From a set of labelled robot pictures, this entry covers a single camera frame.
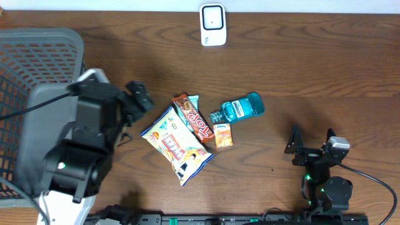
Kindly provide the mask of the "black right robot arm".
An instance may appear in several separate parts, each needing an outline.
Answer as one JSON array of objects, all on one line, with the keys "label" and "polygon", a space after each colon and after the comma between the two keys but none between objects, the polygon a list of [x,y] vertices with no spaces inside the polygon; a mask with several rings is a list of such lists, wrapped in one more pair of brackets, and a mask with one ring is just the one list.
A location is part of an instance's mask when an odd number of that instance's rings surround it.
[{"label": "black right robot arm", "polygon": [[327,130],[326,142],[319,149],[306,147],[297,125],[284,150],[292,154],[292,164],[304,166],[303,187],[308,194],[311,209],[319,213],[341,213],[349,209],[353,191],[351,181],[340,176],[332,176],[330,169],[339,165],[347,156],[350,144],[347,139],[337,136],[332,129]]}]

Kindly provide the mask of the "orange chocolate bar wrapper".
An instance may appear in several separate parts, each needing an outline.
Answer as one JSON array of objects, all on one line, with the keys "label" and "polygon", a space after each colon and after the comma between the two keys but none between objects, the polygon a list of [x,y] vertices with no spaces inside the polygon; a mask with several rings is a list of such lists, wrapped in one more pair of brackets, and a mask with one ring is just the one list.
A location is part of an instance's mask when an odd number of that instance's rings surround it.
[{"label": "orange chocolate bar wrapper", "polygon": [[186,94],[172,99],[173,103],[182,111],[186,121],[192,127],[198,139],[205,143],[214,138],[214,133],[211,128],[204,121],[198,110],[194,107],[193,103],[189,100]]}]

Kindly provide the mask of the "small orange tissue pack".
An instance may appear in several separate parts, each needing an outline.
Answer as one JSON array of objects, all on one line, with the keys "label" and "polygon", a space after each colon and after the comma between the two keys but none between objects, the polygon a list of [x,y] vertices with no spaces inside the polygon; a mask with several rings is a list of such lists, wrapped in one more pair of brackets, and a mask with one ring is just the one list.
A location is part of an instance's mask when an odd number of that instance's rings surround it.
[{"label": "small orange tissue pack", "polygon": [[217,148],[226,148],[233,145],[231,125],[229,123],[215,124],[213,129]]}]

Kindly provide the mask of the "cream wet wipes pack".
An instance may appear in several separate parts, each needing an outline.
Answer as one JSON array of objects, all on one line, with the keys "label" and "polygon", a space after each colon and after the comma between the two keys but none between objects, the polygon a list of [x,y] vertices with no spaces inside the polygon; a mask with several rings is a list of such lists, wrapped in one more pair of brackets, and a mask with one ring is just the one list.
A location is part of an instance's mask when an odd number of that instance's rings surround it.
[{"label": "cream wet wipes pack", "polygon": [[182,122],[172,106],[141,133],[171,163],[184,186],[214,157]]}]

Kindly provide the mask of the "mint green small packet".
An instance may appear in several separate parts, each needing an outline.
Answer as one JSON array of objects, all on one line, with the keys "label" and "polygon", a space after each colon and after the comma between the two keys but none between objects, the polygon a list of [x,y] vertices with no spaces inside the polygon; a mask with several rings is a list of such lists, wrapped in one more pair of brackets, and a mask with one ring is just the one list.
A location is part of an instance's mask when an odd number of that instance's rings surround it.
[{"label": "mint green small packet", "polygon": [[[196,109],[198,109],[198,99],[199,99],[199,96],[198,96],[198,95],[188,96],[187,94],[184,94],[184,96],[186,96],[186,97],[191,101],[191,103],[193,104],[193,106],[194,106]],[[183,112],[181,111],[181,109],[180,109],[178,106],[176,106],[176,109],[177,109],[177,115],[181,118],[182,122],[187,126],[187,128],[193,133],[194,130],[193,130],[193,128],[191,127],[190,123],[189,123],[189,122],[187,121],[187,119],[185,118],[185,116],[184,116]]]}]

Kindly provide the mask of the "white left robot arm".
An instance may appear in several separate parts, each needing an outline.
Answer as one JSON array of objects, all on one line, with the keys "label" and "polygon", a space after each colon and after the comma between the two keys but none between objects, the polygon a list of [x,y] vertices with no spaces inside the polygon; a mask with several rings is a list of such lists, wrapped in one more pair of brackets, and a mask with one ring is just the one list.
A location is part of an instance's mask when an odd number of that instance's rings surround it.
[{"label": "white left robot arm", "polygon": [[41,159],[26,156],[27,164],[41,170],[41,197],[28,198],[39,212],[38,224],[84,224],[112,168],[115,149],[125,144],[126,128],[154,106],[140,81],[127,83],[124,91],[99,81],[81,81],[67,89],[67,96],[77,97],[74,122]]}]

